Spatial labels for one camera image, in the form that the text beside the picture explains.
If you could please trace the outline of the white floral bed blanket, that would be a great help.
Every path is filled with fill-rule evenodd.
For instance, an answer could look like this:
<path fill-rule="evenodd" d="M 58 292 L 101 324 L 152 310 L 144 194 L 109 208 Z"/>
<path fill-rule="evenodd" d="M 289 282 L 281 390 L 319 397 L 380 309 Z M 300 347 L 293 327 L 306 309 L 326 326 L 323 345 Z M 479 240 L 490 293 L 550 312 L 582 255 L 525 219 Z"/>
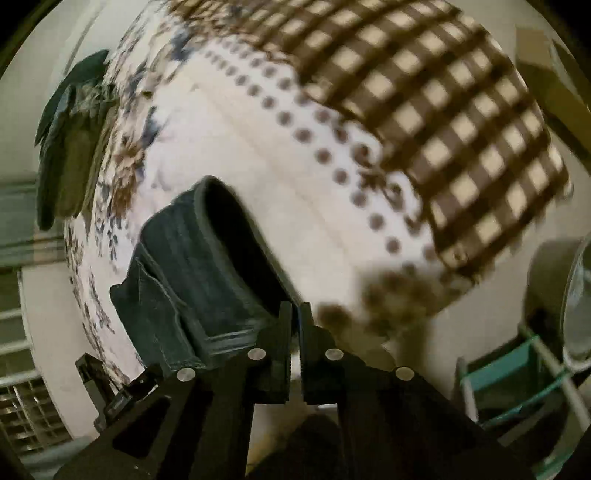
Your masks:
<path fill-rule="evenodd" d="M 162 1 L 140 12 L 110 58 L 106 77 L 120 108 L 88 213 L 67 227 L 68 261 L 84 329 L 109 375 L 123 383 L 141 369 L 109 299 L 142 225 L 178 194 L 213 175 L 252 213 L 295 289 L 314 306 L 339 305 L 353 323 L 369 318 L 363 290 L 399 272 L 410 286 L 386 297 L 394 327 L 435 316 L 450 302 L 428 227 L 412 234 L 418 199 L 394 176 L 405 203 L 394 211 L 363 193 L 351 147 L 339 143 L 315 107 L 297 103 L 294 75 L 235 39 L 172 47 L 183 22 Z"/>

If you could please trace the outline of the round white fan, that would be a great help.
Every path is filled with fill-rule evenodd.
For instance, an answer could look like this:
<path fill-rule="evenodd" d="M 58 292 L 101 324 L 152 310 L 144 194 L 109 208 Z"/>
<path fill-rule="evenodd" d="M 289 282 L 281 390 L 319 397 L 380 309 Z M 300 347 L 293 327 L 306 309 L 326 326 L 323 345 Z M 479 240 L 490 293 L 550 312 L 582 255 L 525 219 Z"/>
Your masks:
<path fill-rule="evenodd" d="M 590 236 L 557 238 L 536 251 L 527 292 L 546 310 L 563 359 L 574 370 L 590 365 Z"/>

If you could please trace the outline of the brown white checkered blanket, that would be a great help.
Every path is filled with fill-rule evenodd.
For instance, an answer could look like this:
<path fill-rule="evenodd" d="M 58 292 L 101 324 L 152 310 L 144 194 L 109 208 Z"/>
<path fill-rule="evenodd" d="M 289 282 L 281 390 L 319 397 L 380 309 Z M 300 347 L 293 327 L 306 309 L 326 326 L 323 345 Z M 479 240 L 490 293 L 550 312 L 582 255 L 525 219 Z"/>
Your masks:
<path fill-rule="evenodd" d="M 571 190 L 543 114 L 513 62 L 445 1 L 170 1 L 191 36 L 233 37 L 294 68 L 304 98 L 377 137 L 363 188 L 417 192 L 419 221 L 454 273 L 476 279 Z"/>

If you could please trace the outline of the dark green bundled duvet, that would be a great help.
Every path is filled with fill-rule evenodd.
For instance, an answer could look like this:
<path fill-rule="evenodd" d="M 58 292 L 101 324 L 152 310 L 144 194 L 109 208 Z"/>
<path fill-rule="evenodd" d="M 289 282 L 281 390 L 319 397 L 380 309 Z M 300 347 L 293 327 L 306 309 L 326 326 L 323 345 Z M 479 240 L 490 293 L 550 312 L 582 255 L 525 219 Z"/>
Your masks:
<path fill-rule="evenodd" d="M 104 80 L 108 54 L 99 50 L 76 63 L 39 120 L 36 209 L 42 231 L 57 219 L 78 216 L 91 201 L 118 110 L 116 87 Z"/>

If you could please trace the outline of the open cardboard box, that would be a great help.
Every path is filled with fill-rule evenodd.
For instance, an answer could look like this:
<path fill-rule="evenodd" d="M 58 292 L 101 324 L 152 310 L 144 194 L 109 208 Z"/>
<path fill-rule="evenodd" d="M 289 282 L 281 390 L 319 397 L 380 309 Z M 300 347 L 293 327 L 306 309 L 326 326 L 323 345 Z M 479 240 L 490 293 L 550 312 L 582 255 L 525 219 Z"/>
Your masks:
<path fill-rule="evenodd" d="M 590 81 L 577 61 L 541 30 L 516 29 L 516 66 L 550 127 L 590 158 Z"/>

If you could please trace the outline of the dark blue denim jeans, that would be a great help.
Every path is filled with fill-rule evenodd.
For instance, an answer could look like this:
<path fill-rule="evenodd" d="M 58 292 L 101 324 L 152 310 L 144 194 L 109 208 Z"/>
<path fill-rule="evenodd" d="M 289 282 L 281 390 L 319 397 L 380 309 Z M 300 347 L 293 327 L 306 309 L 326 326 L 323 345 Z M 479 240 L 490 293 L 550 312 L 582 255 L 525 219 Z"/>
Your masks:
<path fill-rule="evenodd" d="M 143 366 L 211 369 L 300 295 L 228 185 L 205 176 L 143 225 L 110 298 Z"/>

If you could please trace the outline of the grey window curtain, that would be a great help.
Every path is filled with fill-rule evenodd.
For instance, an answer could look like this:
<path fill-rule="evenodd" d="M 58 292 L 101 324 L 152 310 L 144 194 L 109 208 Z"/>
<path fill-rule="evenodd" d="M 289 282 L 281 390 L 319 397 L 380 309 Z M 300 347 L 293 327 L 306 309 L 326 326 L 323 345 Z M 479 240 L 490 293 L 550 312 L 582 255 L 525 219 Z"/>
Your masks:
<path fill-rule="evenodd" d="M 65 260 L 63 222 L 55 220 L 47 231 L 38 227 L 34 181 L 2 183 L 0 207 L 2 270 Z"/>

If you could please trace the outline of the teal metal frame stool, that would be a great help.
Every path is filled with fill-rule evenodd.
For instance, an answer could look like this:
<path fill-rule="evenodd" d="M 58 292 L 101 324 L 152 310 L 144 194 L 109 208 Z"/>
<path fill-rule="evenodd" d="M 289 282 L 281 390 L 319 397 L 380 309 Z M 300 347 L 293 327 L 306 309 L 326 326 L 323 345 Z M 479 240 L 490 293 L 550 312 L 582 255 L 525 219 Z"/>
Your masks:
<path fill-rule="evenodd" d="M 524 323 L 484 357 L 458 358 L 455 383 L 456 405 L 537 479 L 555 478 L 574 453 L 560 444 L 569 420 L 580 435 L 590 427 L 573 372 Z"/>

